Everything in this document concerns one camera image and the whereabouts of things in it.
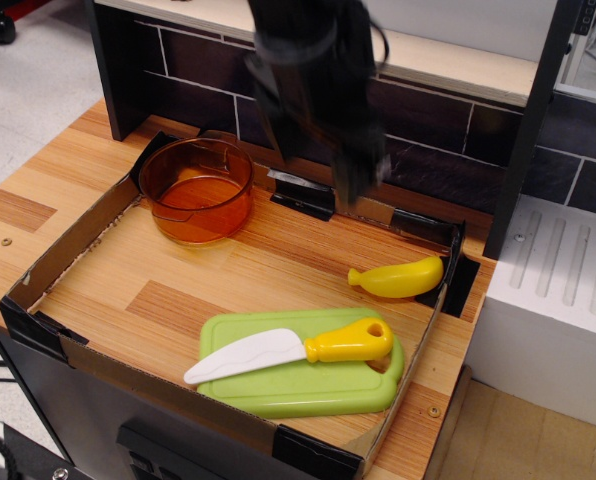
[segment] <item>white wall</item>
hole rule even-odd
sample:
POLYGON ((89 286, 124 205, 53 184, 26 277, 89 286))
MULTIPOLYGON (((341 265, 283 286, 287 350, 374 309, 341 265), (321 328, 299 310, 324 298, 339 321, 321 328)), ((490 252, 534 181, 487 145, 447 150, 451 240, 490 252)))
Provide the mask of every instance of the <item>white wall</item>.
POLYGON ((387 30, 538 61, 557 0, 364 0, 387 30))

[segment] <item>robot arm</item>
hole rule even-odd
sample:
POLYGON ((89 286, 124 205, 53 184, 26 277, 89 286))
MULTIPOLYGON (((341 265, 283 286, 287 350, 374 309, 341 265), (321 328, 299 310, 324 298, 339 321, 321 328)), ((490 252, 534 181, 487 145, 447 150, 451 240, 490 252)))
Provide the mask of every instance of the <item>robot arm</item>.
POLYGON ((380 182, 385 140, 367 102, 376 67, 360 0, 249 0, 256 55, 248 67, 275 148, 288 159, 309 139, 332 152, 339 198, 354 203, 380 182))

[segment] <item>wooden shelf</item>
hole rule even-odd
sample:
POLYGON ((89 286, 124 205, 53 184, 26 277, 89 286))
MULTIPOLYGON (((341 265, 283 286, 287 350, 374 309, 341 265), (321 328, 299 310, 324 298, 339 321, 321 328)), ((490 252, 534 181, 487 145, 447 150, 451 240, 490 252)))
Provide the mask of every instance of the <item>wooden shelf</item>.
MULTIPOLYGON (((253 40, 254 23, 246 0, 98 0, 96 3, 181 26, 253 40)), ((385 75, 486 101, 526 105, 537 63, 404 33, 385 33, 390 47, 387 65, 382 71, 385 75)), ((377 34, 374 54, 377 61, 384 56, 377 34)))

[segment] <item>wood grain surface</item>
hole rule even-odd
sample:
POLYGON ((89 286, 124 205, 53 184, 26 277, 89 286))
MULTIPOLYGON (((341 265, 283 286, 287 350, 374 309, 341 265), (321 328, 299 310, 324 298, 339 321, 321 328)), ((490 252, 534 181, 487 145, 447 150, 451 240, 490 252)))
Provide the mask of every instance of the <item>wood grain surface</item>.
MULTIPOLYGON (((196 134, 193 127, 152 117, 124 142, 116 142, 101 101, 0 185, 0 298, 129 171, 159 130, 182 137, 196 134)), ((198 359, 200 328, 221 313, 369 307, 390 323, 410 355, 431 309, 351 288, 347 271, 442 252, 347 216, 334 215, 329 222, 313 219, 270 202, 263 188, 256 187, 254 197, 243 230, 194 248, 166 239, 147 206, 136 205, 38 308, 88 338, 94 350, 180 385, 198 359)), ((465 252, 482 266, 461 318, 440 316, 369 479, 421 478, 432 454, 495 266, 481 257, 482 215, 474 214, 475 237, 469 236, 470 218, 465 219, 465 252), (440 416, 429 415, 431 407, 440 416)), ((6 331, 1 315, 0 330, 6 331)), ((282 423, 353 449, 384 415, 282 423)))

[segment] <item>toy banana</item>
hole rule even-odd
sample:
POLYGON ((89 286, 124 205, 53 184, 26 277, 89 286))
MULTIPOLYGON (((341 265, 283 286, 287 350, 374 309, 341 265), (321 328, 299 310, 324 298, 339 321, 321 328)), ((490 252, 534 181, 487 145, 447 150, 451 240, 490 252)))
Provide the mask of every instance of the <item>toy banana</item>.
POLYGON ((349 285, 360 285, 369 293, 386 298, 406 298, 435 288, 444 273, 440 257, 427 257, 402 265, 387 265, 360 273, 349 270, 349 285))

